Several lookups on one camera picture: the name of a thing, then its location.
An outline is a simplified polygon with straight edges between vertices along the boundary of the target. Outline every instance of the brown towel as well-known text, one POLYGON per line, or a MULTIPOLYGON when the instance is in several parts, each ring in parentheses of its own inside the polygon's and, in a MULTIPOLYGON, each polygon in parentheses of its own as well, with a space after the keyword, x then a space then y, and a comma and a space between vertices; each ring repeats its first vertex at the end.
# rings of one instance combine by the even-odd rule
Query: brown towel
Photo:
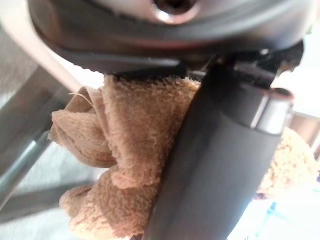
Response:
MULTIPOLYGON (((163 166, 198 87, 188 78, 106 76, 100 90, 83 88, 66 109, 52 114, 54 141, 83 163, 111 167, 92 188, 74 188, 60 199, 78 237, 108 240, 143 233, 163 166)), ((317 171, 309 146, 287 128, 257 198, 314 180, 317 171)))

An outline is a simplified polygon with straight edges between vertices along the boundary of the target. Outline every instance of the black plastic housing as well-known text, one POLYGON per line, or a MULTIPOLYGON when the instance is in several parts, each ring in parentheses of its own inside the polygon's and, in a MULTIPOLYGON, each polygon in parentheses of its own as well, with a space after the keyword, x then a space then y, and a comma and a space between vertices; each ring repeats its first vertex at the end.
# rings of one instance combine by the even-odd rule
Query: black plastic housing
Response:
POLYGON ((290 47, 310 27, 314 2, 250 0, 174 26, 115 15, 88 0, 28 0, 28 6, 37 33, 58 55, 83 68, 118 73, 174 68, 190 56, 290 47))

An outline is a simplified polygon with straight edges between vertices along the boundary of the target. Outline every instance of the screw hole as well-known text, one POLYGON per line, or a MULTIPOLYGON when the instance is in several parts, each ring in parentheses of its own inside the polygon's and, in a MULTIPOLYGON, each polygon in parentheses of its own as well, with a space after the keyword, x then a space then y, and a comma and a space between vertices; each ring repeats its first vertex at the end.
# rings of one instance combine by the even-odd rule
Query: screw hole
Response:
POLYGON ((188 12, 196 0, 154 0, 154 4, 161 11, 171 14, 180 15, 188 12))

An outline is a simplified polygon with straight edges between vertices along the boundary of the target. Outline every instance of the gray floor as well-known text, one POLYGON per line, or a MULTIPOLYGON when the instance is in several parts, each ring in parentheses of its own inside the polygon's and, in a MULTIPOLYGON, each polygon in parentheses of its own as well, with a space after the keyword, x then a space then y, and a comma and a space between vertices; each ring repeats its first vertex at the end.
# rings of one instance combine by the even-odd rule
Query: gray floor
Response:
MULTIPOLYGON (((0 109, 27 82, 37 66, 0 28, 0 109)), ((14 194, 80 183, 97 178, 100 172, 79 163, 63 148, 52 143, 14 194)), ((76 240, 68 230, 68 221, 63 210, 51 209, 0 224, 0 240, 76 240)))

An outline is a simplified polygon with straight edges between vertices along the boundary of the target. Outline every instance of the black cylindrical tube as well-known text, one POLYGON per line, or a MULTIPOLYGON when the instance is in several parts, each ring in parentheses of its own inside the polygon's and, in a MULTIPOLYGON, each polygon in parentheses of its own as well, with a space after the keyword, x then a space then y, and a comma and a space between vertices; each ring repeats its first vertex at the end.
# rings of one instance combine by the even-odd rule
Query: black cylindrical tube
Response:
POLYGON ((270 166, 292 96, 240 83, 223 67, 203 80, 163 175, 144 240, 225 240, 270 166))

